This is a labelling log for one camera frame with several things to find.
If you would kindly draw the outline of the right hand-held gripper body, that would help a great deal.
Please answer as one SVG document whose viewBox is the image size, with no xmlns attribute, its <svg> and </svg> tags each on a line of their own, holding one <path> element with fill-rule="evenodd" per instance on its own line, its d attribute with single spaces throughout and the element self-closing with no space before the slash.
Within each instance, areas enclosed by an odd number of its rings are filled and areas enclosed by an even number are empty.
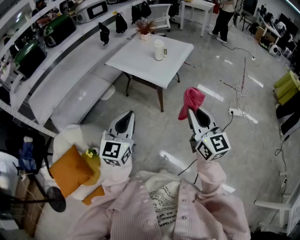
<svg viewBox="0 0 300 240">
<path fill-rule="evenodd" d="M 226 132 L 220 128 L 213 128 L 205 134 L 196 134 L 191 137 L 192 152 L 206 162 L 222 158 L 231 150 Z"/>
</svg>

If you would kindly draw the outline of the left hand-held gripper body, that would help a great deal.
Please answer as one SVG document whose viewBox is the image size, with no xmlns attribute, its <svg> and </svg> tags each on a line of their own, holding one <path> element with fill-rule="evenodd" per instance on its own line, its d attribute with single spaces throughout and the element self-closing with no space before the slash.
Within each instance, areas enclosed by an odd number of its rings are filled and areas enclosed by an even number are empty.
<svg viewBox="0 0 300 240">
<path fill-rule="evenodd" d="M 100 160 L 110 166 L 126 166 L 130 163 L 133 145 L 134 142 L 131 139 L 122 139 L 104 131 L 100 143 Z"/>
</svg>

